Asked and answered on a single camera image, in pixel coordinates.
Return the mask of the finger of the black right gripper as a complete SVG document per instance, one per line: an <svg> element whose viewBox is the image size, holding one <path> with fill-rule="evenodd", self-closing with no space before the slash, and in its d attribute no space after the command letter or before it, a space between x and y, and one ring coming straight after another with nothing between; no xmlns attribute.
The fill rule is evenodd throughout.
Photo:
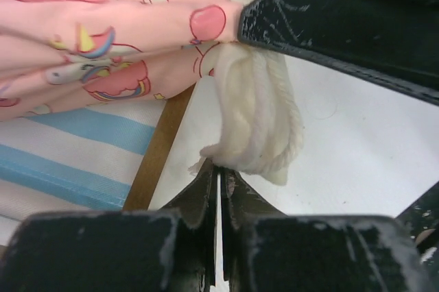
<svg viewBox="0 0 439 292"><path fill-rule="evenodd" d="M438 183L408 206L396 220L417 247L438 247Z"/></svg>
<svg viewBox="0 0 439 292"><path fill-rule="evenodd" d="M254 0L237 37L438 103L438 0Z"/></svg>

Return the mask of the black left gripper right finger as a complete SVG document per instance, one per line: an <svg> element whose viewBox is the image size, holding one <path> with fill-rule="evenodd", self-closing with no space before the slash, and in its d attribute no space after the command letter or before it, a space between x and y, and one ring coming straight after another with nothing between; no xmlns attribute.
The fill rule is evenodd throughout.
<svg viewBox="0 0 439 292"><path fill-rule="evenodd" d="M277 210L221 169L223 273L231 291L434 291L436 247L395 218Z"/></svg>

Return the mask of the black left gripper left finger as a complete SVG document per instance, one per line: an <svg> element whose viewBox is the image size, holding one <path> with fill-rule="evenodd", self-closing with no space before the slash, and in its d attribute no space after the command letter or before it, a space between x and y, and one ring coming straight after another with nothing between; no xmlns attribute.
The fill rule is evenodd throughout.
<svg viewBox="0 0 439 292"><path fill-rule="evenodd" d="M158 210L43 212L1 259L2 291L208 291L215 284L217 169Z"/></svg>

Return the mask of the wooden striped pet bed frame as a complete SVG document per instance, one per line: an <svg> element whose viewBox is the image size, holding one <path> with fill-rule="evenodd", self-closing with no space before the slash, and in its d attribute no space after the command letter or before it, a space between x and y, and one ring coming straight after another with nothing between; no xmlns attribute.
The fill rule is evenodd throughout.
<svg viewBox="0 0 439 292"><path fill-rule="evenodd" d="M103 104L1 124L1 218L55 210L119 210L158 122L179 124L189 98Z"/></svg>

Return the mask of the pink unicorn print mattress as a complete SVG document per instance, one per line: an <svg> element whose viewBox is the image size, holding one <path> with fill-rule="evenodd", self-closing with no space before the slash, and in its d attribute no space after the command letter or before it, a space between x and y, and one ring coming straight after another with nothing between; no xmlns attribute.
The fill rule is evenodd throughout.
<svg viewBox="0 0 439 292"><path fill-rule="evenodd" d="M302 124L282 55L242 45L252 0L1 0L1 119L169 99L210 75L219 141L201 157L287 183Z"/></svg>

